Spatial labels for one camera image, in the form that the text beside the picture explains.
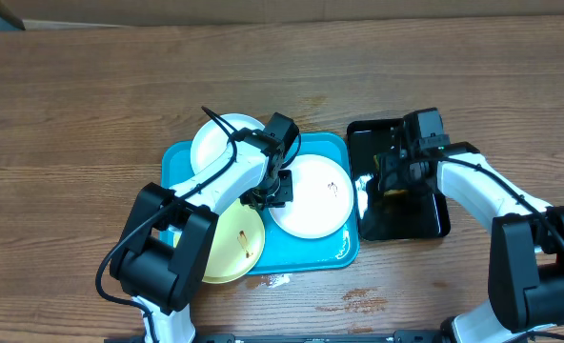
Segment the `yellow green sponge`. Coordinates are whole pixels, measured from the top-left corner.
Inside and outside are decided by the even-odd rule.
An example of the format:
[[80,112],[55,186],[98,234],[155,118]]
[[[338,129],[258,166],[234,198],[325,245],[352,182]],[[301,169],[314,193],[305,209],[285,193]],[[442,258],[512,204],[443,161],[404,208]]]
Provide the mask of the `yellow green sponge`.
[[407,192],[407,181],[403,175],[400,159],[389,153],[380,153],[373,157],[377,170],[377,189],[385,196]]

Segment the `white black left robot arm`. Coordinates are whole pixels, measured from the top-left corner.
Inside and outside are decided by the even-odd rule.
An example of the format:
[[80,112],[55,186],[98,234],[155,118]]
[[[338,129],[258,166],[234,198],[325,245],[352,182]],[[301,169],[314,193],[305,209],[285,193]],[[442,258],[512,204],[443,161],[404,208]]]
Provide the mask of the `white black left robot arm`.
[[284,159],[297,127],[242,129],[206,169],[170,189],[150,183],[138,194],[119,242],[95,286],[110,302],[135,307],[145,342],[191,342],[189,305],[200,287],[217,221],[236,199],[253,208],[292,201]]

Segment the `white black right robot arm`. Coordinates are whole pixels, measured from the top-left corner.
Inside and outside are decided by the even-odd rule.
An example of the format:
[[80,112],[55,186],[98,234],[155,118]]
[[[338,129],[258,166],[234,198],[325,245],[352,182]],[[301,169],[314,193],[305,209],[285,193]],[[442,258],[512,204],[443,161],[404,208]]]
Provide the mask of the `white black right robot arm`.
[[468,142],[446,134],[411,141],[393,135],[374,157],[378,189],[440,193],[460,204],[490,234],[488,298],[447,319],[449,342],[564,341],[564,206],[519,189]]

